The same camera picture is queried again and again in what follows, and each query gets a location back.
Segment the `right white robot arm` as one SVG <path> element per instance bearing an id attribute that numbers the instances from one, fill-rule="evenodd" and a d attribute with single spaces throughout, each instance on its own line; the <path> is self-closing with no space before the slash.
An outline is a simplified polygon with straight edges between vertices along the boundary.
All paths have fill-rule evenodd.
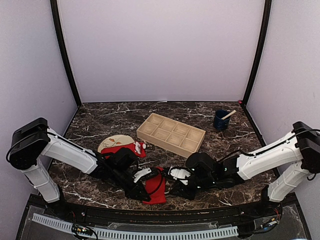
<path id="1" fill-rule="evenodd" d="M 175 180 L 170 194 L 194 200 L 197 191 L 227 189 L 260 173 L 288 164 L 288 168 L 262 191 L 255 213 L 266 217 L 304 179 L 320 173 L 320 131 L 298 121 L 279 140 L 250 153 L 235 150 L 221 160 L 205 152 L 195 152 L 184 167 L 171 167 L 167 174 Z"/>

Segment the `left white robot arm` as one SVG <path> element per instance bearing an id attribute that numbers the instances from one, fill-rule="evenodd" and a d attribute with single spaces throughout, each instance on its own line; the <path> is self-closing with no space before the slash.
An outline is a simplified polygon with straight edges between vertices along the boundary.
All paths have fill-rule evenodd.
<path id="1" fill-rule="evenodd" d="M 127 171 L 138 160 L 133 149 L 121 146 L 116 152 L 100 153 L 83 148 L 56 133 L 48 121 L 40 117 L 13 133 L 5 158 L 28 178 L 60 218 L 67 218 L 71 208 L 63 201 L 62 191 L 42 165 L 40 156 L 63 162 L 96 179 L 112 179 L 127 198 L 151 200 L 144 185 Z"/>

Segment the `red santa sock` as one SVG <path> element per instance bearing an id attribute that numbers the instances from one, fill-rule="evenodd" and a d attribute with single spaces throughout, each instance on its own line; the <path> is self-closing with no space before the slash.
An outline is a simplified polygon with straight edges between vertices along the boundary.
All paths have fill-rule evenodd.
<path id="1" fill-rule="evenodd" d="M 146 205 L 157 205 L 166 203 L 165 186 L 166 179 L 162 174 L 164 169 L 157 167 L 157 176 L 148 179 L 145 183 L 145 190 L 150 196 L 150 201 L 143 201 Z"/>
<path id="2" fill-rule="evenodd" d="M 115 154 L 120 151 L 122 148 L 130 149 L 136 156 L 140 158 L 145 158 L 146 155 L 146 147 L 147 145 L 143 142 L 130 142 L 123 144 L 122 142 L 116 141 L 114 146 L 111 147 L 105 147 L 102 149 L 102 154 Z"/>

